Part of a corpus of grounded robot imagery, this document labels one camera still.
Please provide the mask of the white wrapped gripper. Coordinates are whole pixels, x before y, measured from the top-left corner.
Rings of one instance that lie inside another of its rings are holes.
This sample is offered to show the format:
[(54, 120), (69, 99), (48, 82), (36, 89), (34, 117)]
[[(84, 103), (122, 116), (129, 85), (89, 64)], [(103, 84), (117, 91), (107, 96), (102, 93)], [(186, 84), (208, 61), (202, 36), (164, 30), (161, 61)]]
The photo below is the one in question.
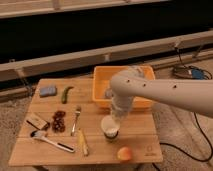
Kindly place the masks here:
[(115, 95), (111, 103), (111, 115), (115, 121), (123, 120), (132, 109), (133, 98)]

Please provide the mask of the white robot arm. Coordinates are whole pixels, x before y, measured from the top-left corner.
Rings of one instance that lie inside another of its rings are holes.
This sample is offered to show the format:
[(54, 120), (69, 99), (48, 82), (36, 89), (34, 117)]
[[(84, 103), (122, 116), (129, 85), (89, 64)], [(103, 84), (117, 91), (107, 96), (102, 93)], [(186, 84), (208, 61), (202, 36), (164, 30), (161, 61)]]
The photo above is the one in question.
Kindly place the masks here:
[(125, 117), (143, 97), (213, 118), (213, 80), (147, 80), (123, 70), (112, 76), (112, 114)]

